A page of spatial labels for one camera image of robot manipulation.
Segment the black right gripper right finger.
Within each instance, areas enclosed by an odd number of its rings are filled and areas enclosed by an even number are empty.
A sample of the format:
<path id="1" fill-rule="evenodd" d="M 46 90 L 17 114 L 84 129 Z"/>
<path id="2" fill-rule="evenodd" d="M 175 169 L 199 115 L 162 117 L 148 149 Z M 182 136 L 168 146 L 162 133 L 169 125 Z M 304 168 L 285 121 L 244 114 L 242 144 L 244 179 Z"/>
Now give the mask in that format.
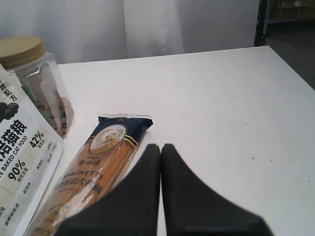
<path id="1" fill-rule="evenodd" d="M 161 151 L 161 187 L 169 236 L 271 236 L 264 219 L 207 186 L 173 144 Z"/>

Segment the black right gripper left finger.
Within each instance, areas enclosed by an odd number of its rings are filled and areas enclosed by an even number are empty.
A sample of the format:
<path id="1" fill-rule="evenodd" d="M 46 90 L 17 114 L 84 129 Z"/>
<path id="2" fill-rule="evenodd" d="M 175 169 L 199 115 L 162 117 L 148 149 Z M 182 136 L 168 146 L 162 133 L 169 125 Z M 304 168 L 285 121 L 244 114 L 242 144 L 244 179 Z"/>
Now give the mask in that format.
<path id="1" fill-rule="evenodd" d="M 146 146 L 129 174 L 108 194 L 66 219 L 58 236 L 155 236 L 160 196 L 160 150 Z"/>

